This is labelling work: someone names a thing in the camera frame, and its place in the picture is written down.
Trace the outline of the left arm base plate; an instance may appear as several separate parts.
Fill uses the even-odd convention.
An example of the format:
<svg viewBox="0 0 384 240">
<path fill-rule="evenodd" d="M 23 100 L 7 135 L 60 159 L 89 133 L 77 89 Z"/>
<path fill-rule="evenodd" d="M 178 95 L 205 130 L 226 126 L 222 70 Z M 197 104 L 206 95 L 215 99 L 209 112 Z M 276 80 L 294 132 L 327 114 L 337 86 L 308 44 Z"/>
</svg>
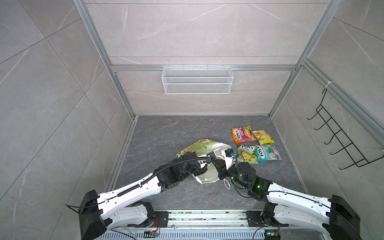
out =
<svg viewBox="0 0 384 240">
<path fill-rule="evenodd" d="M 169 222 L 169 212 L 168 211 L 155 211 L 155 214 L 148 217 L 147 220 L 145 220 L 140 225 L 127 225 L 127 227 L 135 227 L 135 228 L 166 228 L 168 226 Z"/>
</svg>

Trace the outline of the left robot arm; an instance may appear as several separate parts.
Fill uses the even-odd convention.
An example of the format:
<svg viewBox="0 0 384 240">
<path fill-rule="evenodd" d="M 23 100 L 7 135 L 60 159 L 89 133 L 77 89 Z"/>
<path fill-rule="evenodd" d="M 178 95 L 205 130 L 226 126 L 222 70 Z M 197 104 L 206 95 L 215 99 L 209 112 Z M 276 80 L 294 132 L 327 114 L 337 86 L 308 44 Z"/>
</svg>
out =
<svg viewBox="0 0 384 240">
<path fill-rule="evenodd" d="M 216 158 L 210 153 L 197 156 L 195 153 L 174 159 L 154 170 L 140 180 L 117 190 L 98 194 L 87 192 L 78 207 L 82 240 L 94 240 L 120 226 L 147 227 L 156 217 L 150 203 L 141 200 L 176 187 L 190 175 L 205 173 Z"/>
</svg>

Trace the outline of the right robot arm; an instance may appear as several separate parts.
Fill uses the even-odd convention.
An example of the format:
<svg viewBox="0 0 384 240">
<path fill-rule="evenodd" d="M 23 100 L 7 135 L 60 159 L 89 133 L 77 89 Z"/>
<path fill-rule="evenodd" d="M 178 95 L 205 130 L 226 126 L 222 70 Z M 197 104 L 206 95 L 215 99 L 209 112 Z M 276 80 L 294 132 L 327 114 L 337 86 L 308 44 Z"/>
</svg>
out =
<svg viewBox="0 0 384 240">
<path fill-rule="evenodd" d="M 256 175 L 247 162 L 227 168 L 224 160 L 213 161 L 220 180 L 245 189 L 247 198 L 265 202 L 262 222 L 269 226 L 294 225 L 321 232 L 333 240 L 359 240 L 361 219 L 347 201 L 311 196 L 282 187 Z"/>
</svg>

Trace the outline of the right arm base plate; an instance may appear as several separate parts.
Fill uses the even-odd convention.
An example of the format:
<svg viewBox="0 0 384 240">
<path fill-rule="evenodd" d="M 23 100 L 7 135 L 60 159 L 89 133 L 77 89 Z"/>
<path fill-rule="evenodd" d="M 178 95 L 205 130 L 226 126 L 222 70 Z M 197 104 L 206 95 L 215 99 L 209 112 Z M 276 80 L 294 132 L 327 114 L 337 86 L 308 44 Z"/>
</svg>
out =
<svg viewBox="0 0 384 240">
<path fill-rule="evenodd" d="M 246 211 L 249 227 L 288 227 L 288 224 L 278 222 L 274 213 L 264 211 Z"/>
</svg>

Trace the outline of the orange snack packet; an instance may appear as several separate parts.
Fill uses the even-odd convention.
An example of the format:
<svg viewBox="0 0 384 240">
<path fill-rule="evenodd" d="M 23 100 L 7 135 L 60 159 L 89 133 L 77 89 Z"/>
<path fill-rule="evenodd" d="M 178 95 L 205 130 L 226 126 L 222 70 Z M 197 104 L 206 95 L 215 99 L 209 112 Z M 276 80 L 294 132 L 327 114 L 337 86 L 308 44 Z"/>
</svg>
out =
<svg viewBox="0 0 384 240">
<path fill-rule="evenodd" d="M 251 125 L 246 127 L 232 128 L 232 134 L 236 144 L 251 142 L 255 140 Z"/>
</svg>

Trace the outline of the yellow green snack packet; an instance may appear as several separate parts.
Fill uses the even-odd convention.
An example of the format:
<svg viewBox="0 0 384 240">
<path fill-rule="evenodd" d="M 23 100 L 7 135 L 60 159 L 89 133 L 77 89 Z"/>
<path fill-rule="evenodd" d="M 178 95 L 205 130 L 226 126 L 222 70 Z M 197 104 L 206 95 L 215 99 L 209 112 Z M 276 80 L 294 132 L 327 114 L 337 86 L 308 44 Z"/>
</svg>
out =
<svg viewBox="0 0 384 240">
<path fill-rule="evenodd" d="M 237 163 L 247 162 L 250 165 L 258 165 L 257 146 L 256 145 L 238 145 Z"/>
</svg>

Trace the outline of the floral paper bag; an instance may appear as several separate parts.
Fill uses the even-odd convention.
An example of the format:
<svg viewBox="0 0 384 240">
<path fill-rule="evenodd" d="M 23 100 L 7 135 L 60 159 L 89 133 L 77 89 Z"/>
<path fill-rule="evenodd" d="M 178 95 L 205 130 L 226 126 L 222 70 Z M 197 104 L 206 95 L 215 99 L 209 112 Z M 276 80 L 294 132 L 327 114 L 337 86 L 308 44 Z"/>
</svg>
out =
<svg viewBox="0 0 384 240">
<path fill-rule="evenodd" d="M 235 165 L 235 152 L 230 145 L 201 139 L 176 154 L 198 158 L 197 170 L 191 175 L 200 184 L 211 184 L 226 177 L 226 171 Z"/>
</svg>

